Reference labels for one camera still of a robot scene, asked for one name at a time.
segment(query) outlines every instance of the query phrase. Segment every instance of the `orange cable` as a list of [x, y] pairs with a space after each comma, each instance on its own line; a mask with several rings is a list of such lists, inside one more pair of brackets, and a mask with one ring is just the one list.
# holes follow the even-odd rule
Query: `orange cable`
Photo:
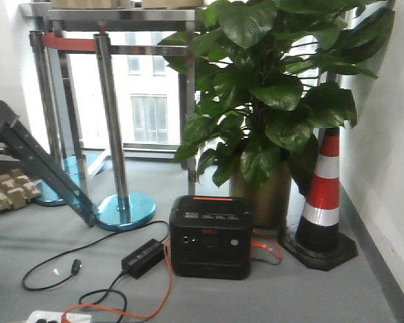
[[162, 299], [162, 301], [160, 302], [159, 306], [150, 314], [147, 315], [139, 315], [139, 314], [134, 314], [131, 312], [123, 312], [120, 311], [118, 309], [115, 308], [110, 308], [108, 306], [102, 306], [102, 305], [97, 305], [97, 304], [92, 304], [92, 303], [83, 303], [83, 304], [78, 304], [78, 305], [74, 305], [71, 306], [70, 308], [67, 308], [67, 310], [65, 310], [65, 312], [61, 315], [61, 323], [72, 323], [67, 319], [67, 313], [76, 310], [77, 308], [96, 308], [98, 310], [102, 310], [102, 311], [107, 311], [107, 312], [112, 312], [112, 313], [116, 313], [119, 315], [124, 315], [130, 318], [139, 318], [141, 320], [146, 320], [146, 319], [150, 319], [153, 318], [155, 315], [157, 315], [160, 310], [163, 308], [163, 305], [166, 303], [166, 300], [168, 299], [169, 295], [170, 295], [170, 291], [172, 289], [172, 265], [170, 263], [170, 259], [168, 256], [168, 247], [167, 247], [167, 243], [170, 241], [170, 238], [168, 238], [165, 242], [164, 242], [164, 246], [163, 246], [163, 252], [164, 252], [164, 258], [166, 260], [166, 266], [168, 267], [168, 272], [169, 272], [169, 285], [168, 288], [165, 292], [165, 295]]
[[274, 239], [270, 238], [269, 236], [267, 236], [266, 234], [263, 234], [262, 232], [253, 230], [253, 233], [261, 236], [262, 238], [268, 240], [269, 242], [271, 242], [274, 246], [275, 249], [277, 249], [278, 253], [275, 252], [275, 250], [273, 248], [268, 247], [265, 244], [261, 244], [259, 242], [253, 242], [252, 246], [255, 248], [262, 248], [265, 250], [268, 250], [274, 257], [276, 257], [276, 259], [278, 259], [280, 262], [283, 260], [283, 248], [281, 248], [281, 246], [278, 244], [278, 242], [276, 242]]

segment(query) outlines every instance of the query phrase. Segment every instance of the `cardboard egg tray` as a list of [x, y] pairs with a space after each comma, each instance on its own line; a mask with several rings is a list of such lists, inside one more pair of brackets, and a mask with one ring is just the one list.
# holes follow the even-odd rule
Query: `cardboard egg tray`
[[36, 185], [19, 168], [0, 175], [0, 211], [25, 207], [40, 195]]

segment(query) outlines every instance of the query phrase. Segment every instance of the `gray floor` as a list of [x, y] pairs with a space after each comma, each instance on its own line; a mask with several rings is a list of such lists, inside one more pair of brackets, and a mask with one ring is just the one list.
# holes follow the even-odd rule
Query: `gray floor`
[[[167, 219], [174, 199], [187, 194], [187, 174], [177, 164], [131, 161], [127, 165], [129, 190], [150, 195], [157, 203], [154, 219]], [[215, 188], [209, 178], [197, 184], [197, 194], [227, 192], [226, 186]], [[114, 193], [112, 169], [107, 167], [90, 183], [90, 198], [98, 203]], [[299, 219], [301, 202], [293, 194], [289, 223]], [[108, 232], [88, 228], [68, 206], [48, 208], [31, 204], [1, 213], [0, 323], [23, 322], [34, 310], [63, 311], [74, 305], [81, 294], [109, 286], [120, 272], [120, 259], [148, 239], [160, 239], [164, 230], [158, 225], [128, 232], [67, 255], [36, 271], [28, 283], [43, 285], [64, 277], [74, 258], [83, 262], [78, 277], [51, 291], [27, 292], [20, 281], [32, 266]], [[340, 231], [356, 241], [347, 219], [341, 219]], [[307, 269], [286, 253], [279, 266], [253, 262], [250, 277], [243, 281], [175, 277], [170, 298], [151, 321], [396, 322], [360, 246], [358, 249], [357, 258], [327, 273]], [[255, 256], [270, 260], [264, 252], [257, 251]], [[158, 264], [138, 280], [123, 278], [116, 287], [129, 297], [129, 310], [146, 314], [161, 300], [167, 277], [164, 264]], [[120, 307], [121, 300], [111, 296], [106, 304]], [[116, 320], [116, 316], [101, 312], [93, 315], [93, 322]]]

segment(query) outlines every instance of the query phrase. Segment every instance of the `blue stanchion base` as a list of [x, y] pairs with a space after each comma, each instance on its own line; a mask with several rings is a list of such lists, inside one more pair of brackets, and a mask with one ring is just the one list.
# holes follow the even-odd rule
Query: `blue stanchion base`
[[130, 231], [141, 227], [152, 219], [156, 213], [156, 203], [146, 194], [132, 192], [129, 194], [130, 212], [119, 212], [118, 196], [112, 195], [98, 205], [97, 226], [109, 231]]
[[[91, 165], [97, 158], [96, 154], [88, 154], [87, 155], [87, 164]], [[66, 163], [69, 168], [69, 172], [66, 172], [72, 181], [75, 182], [79, 186], [79, 176], [76, 176], [78, 167], [77, 167], [77, 160], [76, 156], [70, 156], [66, 158]], [[98, 173], [103, 172], [104, 166], [100, 168]], [[45, 182], [40, 182], [36, 185], [38, 190], [42, 193], [40, 196], [36, 197], [33, 201], [36, 204], [42, 205], [44, 207], [57, 207], [59, 205], [64, 205], [66, 202], [58, 196], [58, 194]]]

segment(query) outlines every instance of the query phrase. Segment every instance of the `cone base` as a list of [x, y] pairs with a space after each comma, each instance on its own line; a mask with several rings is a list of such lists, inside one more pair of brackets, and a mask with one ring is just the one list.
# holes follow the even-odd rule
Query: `cone base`
[[338, 233], [338, 245], [330, 252], [313, 252], [300, 245], [296, 239], [296, 228], [287, 227], [279, 236], [279, 243], [305, 267], [319, 271], [329, 271], [358, 255], [356, 243]]

